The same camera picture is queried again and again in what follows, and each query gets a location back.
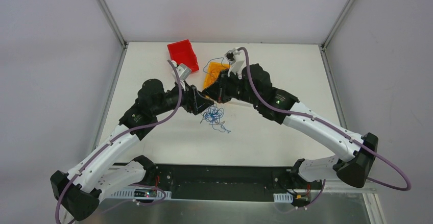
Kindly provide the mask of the yellow plastic bin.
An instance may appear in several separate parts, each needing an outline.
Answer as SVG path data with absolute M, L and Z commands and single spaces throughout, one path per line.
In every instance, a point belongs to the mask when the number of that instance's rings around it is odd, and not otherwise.
M 205 67 L 203 72 L 206 74 L 204 79 L 203 88 L 207 88 L 212 85 L 219 77 L 222 70 L 229 69 L 228 63 L 210 61 Z

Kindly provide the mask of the red plastic bin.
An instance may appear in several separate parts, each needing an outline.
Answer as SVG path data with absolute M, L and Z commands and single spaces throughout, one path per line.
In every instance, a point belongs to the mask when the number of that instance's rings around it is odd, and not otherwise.
M 170 58 L 176 61 L 177 64 L 185 64 L 192 72 L 199 70 L 197 56 L 188 39 L 170 43 L 167 48 Z

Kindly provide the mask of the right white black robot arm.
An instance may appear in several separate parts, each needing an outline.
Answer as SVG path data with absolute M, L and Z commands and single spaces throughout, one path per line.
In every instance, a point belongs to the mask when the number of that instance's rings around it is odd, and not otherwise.
M 294 187 L 303 188 L 309 182 L 325 179 L 339 179 L 352 187 L 364 187 L 375 157 L 362 146 L 377 151 L 377 136 L 345 131 L 311 111 L 294 95 L 274 87 L 269 73 L 259 64 L 251 65 L 250 69 L 254 88 L 264 101 L 276 109 L 290 110 L 292 114 L 266 107 L 253 92 L 245 68 L 240 78 L 227 69 L 222 70 L 203 93 L 218 103 L 237 99 L 252 104 L 264 118 L 300 131 L 334 153 L 321 159 L 297 160 L 290 172 L 290 182 Z

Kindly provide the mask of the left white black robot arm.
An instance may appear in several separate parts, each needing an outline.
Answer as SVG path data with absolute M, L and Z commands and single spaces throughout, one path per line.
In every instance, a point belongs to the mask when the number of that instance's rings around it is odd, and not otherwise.
M 198 115 L 213 104 L 194 85 L 176 82 L 172 90 L 165 90 L 160 80 L 146 80 L 110 136 L 68 172 L 58 170 L 51 176 L 57 200 L 56 223 L 61 222 L 61 207 L 76 221 L 82 221 L 115 192 L 138 182 L 151 185 L 156 178 L 155 164 L 145 156 L 138 156 L 113 172 L 108 169 L 156 126 L 171 119 L 180 107 Z

